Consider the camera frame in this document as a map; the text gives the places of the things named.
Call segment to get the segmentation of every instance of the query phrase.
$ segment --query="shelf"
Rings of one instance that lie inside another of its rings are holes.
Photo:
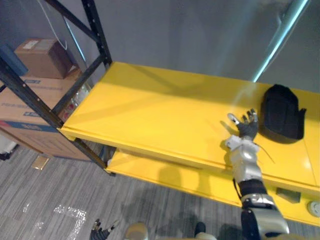
[[[227,113],[260,110],[269,84],[114,62],[61,129],[78,137],[215,173],[230,172]],[[320,94],[292,89],[306,108],[305,136],[281,144],[258,134],[269,185],[319,195]]]
[[[237,207],[241,206],[231,175],[212,174],[198,168],[156,160],[141,154],[139,156],[133,155],[127,151],[119,150],[115,152],[106,171]],[[320,219],[309,214],[306,207],[309,201],[319,201],[319,197],[302,194],[300,203],[292,204],[276,195],[275,187],[268,185],[266,187],[268,194],[273,197],[277,207],[286,219],[320,227]]]

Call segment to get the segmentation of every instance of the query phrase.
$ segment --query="shoe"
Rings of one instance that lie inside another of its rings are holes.
[[[206,232],[206,225],[202,221],[199,221],[195,225],[194,237],[196,237],[198,233],[205,233],[205,232]]]

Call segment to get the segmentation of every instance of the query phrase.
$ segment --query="brown cardboard box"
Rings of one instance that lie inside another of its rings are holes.
[[[16,138],[12,134],[10,134],[10,132],[7,132],[6,130],[2,129],[1,127],[0,127],[0,135],[6,137],[7,139],[10,139],[11,141],[14,141],[15,143],[17,143],[19,145],[25,146],[29,149],[32,149],[36,152],[41,153],[38,149],[35,149],[32,146],[30,146],[29,144],[27,144],[26,142],[22,141],[21,139]]]
[[[53,108],[80,74],[81,71],[75,69],[65,79],[30,76],[21,78],[50,108]],[[57,157],[89,160],[8,88],[0,93],[0,128],[39,152]]]
[[[72,67],[67,52],[55,39],[30,38],[14,52],[35,77],[63,79]]]

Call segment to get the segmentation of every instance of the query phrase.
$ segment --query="black bag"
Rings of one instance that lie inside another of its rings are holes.
[[[288,88],[275,84],[264,94],[261,104],[260,132],[280,143],[303,139],[306,109],[299,111],[298,98]]]

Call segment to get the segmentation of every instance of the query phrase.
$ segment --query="black metal frame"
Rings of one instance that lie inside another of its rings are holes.
[[[12,70],[12,68],[0,57],[0,79],[12,90],[21,100],[23,100],[31,109],[33,109],[40,117],[42,117],[49,125],[54,128],[61,128],[64,122],[59,118],[59,112],[67,105],[74,94],[81,88],[85,81],[103,63],[105,67],[112,63],[111,55],[107,45],[107,41],[100,23],[99,15],[94,0],[81,0],[86,16],[88,18],[91,30],[82,23],[75,15],[72,14],[65,6],[57,0],[44,0],[55,8],[64,17],[69,19],[80,30],[87,34],[96,42],[100,55],[86,69],[86,71],[76,80],[74,85],[60,99],[60,101],[50,109],[34,91]],[[76,138],[70,141],[82,153],[90,158],[101,168],[106,168],[107,163],[104,162],[97,154],[95,154],[81,139]]]

